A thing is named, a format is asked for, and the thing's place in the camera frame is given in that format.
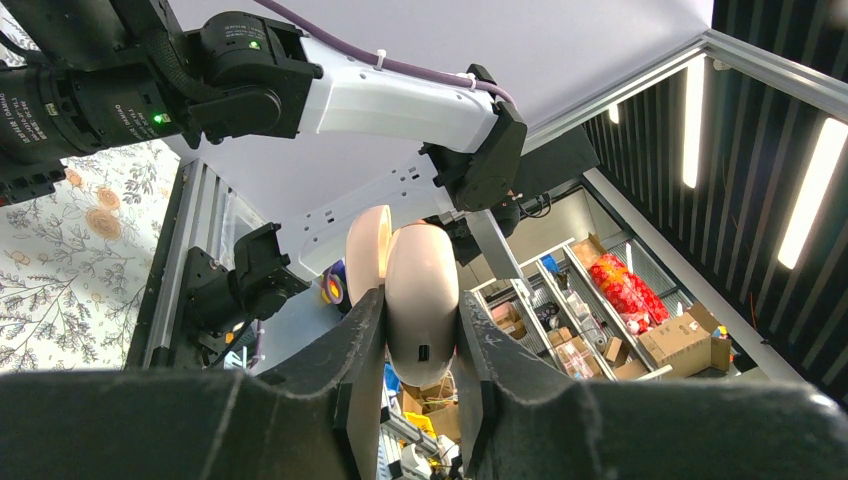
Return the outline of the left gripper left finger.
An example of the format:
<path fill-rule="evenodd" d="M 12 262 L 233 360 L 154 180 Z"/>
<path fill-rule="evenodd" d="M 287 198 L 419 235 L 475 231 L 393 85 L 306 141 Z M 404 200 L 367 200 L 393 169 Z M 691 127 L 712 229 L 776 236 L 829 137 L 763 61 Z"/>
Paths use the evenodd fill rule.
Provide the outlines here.
<path fill-rule="evenodd" d="M 5 479 L 372 479 L 385 297 L 278 365 L 1 379 Z"/>

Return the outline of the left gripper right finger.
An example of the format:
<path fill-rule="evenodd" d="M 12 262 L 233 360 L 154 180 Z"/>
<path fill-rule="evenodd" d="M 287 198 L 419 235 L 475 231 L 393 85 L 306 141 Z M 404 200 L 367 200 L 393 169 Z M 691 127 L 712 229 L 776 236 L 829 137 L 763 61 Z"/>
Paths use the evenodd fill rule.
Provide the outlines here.
<path fill-rule="evenodd" d="M 806 384 L 574 380 L 459 302 L 471 479 L 843 479 L 847 417 Z"/>

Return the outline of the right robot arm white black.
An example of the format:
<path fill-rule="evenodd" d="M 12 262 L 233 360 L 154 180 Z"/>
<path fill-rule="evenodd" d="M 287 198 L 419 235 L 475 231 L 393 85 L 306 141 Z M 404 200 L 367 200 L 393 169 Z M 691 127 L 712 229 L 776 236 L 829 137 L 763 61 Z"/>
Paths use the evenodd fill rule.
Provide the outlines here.
<path fill-rule="evenodd" d="M 599 69 L 589 58 L 591 21 L 603 4 L 589 1 L 301 1 L 344 40 L 386 49 L 450 76 L 472 62 L 487 67 L 533 125 L 556 101 L 586 91 Z M 452 85 L 393 73 L 303 42 L 323 77 L 310 90 L 293 139 L 242 136 L 196 152 L 176 136 L 168 145 L 199 158 L 264 218 L 281 224 L 291 271 L 310 280 L 341 257 L 350 223 L 387 204 L 394 222 L 447 210 L 433 184 L 424 144 L 472 154 L 487 144 L 496 118 L 491 98 L 464 79 Z"/>

